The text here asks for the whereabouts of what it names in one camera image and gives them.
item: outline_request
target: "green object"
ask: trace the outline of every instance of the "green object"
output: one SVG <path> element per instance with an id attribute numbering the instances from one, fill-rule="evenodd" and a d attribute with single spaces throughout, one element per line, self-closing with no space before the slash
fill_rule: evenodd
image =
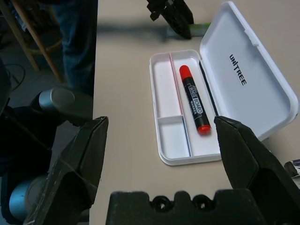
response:
<path id="1" fill-rule="evenodd" d="M 191 31 L 192 37 L 203 37 L 210 26 L 210 22 L 204 22 L 200 24 L 191 24 L 189 25 L 189 29 Z M 180 37 L 179 34 L 175 33 L 175 31 L 168 26 L 167 27 L 167 37 Z"/>

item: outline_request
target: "chair leg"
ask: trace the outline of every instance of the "chair leg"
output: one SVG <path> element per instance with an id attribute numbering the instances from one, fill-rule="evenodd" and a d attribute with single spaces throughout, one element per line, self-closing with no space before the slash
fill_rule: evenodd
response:
<path id="1" fill-rule="evenodd" d="M 26 57 L 28 58 L 29 62 L 32 64 L 32 66 L 35 69 L 35 71 L 39 71 L 40 69 L 39 69 L 39 67 L 37 65 L 37 62 L 33 58 L 32 54 L 30 54 L 30 52 L 27 50 L 26 42 L 25 42 L 25 40 L 24 40 L 24 38 L 22 36 L 22 33 L 20 31 L 19 26 L 17 25 L 17 23 L 15 21 L 15 17 L 11 13 L 9 7 L 4 2 L 4 0 L 0 0 L 0 9 L 1 9 L 4 17 L 6 18 L 6 21 L 9 24 L 12 32 L 14 33 L 15 37 L 17 38 L 17 40 L 18 40 L 21 48 L 23 49 Z"/>
<path id="2" fill-rule="evenodd" d="M 54 63 L 53 63 L 53 61 L 52 61 L 49 53 L 47 52 L 47 50 L 46 50 L 46 48 L 45 48 L 45 46 L 44 46 L 41 38 L 37 34 L 37 32 L 34 29 L 33 25 L 31 24 L 30 19 L 28 18 L 28 16 L 23 11 L 23 7 L 20 5 L 20 3 L 18 2 L 18 0 L 11 0 L 11 2 L 13 4 L 13 6 L 15 7 L 15 10 L 19 14 L 20 18 L 25 23 L 25 25 L 26 25 L 29 33 L 32 35 L 32 38 L 37 43 L 38 48 L 41 50 L 41 53 L 45 57 L 46 61 L 48 62 L 49 66 L 50 66 L 51 70 L 53 71 L 53 73 L 55 74 L 56 78 L 60 82 L 64 82 L 64 77 L 59 74 L 59 72 L 58 72 L 56 66 L 54 65 Z"/>

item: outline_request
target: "wooden chair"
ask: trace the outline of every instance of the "wooden chair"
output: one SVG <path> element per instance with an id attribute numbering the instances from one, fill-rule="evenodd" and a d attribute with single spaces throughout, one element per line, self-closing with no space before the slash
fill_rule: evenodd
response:
<path id="1" fill-rule="evenodd" d="M 5 0 L 0 0 L 0 10 L 2 11 L 7 23 L 9 24 L 11 30 L 13 31 L 13 33 L 14 33 L 16 39 L 18 40 L 20 46 L 24 50 L 25 55 L 27 56 L 28 60 L 32 64 L 33 68 L 36 71 L 40 70 L 37 62 L 33 58 L 33 55 L 42 54 L 45 57 L 47 63 L 49 64 L 51 70 L 55 74 L 56 78 L 60 82 L 64 82 L 64 77 L 59 74 L 56 66 L 54 65 L 54 63 L 53 63 L 53 61 L 52 61 L 52 59 L 49 55 L 49 53 L 51 53 L 53 51 L 56 51 L 60 48 L 60 44 L 61 44 L 62 39 L 60 39 L 58 42 L 56 42 L 55 44 L 53 44 L 50 47 L 45 47 L 45 45 L 43 44 L 40 36 L 36 32 L 31 20 L 26 15 L 26 11 L 24 10 L 22 2 L 19 1 L 19 0 L 11 0 L 11 3 L 15 7 L 15 10 L 19 14 L 20 18 L 25 23 L 25 25 L 28 29 L 28 32 L 31 34 L 32 38 L 36 42 L 36 44 L 38 46 L 38 49 L 32 49 L 32 48 L 29 47 L 29 44 L 25 41 L 25 39 L 22 35 L 22 32 L 20 31 L 19 25 L 17 24 L 17 21 L 16 21 L 14 15 L 12 14 L 12 12 L 10 11 L 8 5 L 5 3 Z M 36 15 L 40 14 L 39 8 L 37 7 L 36 3 L 34 3 L 34 2 L 31 3 L 30 7 L 32 8 L 32 10 L 34 10 Z"/>

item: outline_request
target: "unitree logo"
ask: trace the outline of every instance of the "unitree logo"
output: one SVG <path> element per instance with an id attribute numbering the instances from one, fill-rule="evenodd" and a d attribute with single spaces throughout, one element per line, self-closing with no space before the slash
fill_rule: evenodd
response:
<path id="1" fill-rule="evenodd" d="M 247 82 L 246 82 L 244 75 L 242 74 L 242 71 L 240 70 L 240 67 L 238 65 L 239 62 L 235 60 L 233 54 L 231 54 L 231 56 L 229 56 L 229 58 L 232 62 L 233 70 L 236 72 L 236 74 L 240 80 L 240 83 L 242 84 L 242 86 L 245 86 L 247 84 Z"/>

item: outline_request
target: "black cable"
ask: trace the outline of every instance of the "black cable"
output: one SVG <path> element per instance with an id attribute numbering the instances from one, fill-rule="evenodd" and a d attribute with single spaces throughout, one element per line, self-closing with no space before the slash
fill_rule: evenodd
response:
<path id="1" fill-rule="evenodd" d="M 11 90 L 11 92 L 13 92 L 13 91 L 16 90 L 16 89 L 22 84 L 22 82 L 24 81 L 25 75 L 26 75 L 26 71 L 25 71 L 24 67 L 22 67 L 20 64 L 17 64 L 17 63 L 9 63 L 9 64 L 5 64 L 4 66 L 5 66 L 6 71 L 8 72 L 8 76 L 9 76 L 9 77 L 12 77 L 12 76 L 13 76 L 13 79 L 14 79 L 15 81 L 17 80 L 16 77 L 15 77 L 13 74 L 10 73 L 9 69 L 6 68 L 6 66 L 17 66 L 17 67 L 20 67 L 20 68 L 22 69 L 22 71 L 23 71 L 23 77 L 22 77 L 21 81 L 20 81 L 19 83 L 17 83 L 17 86 L 15 86 L 15 87 Z"/>

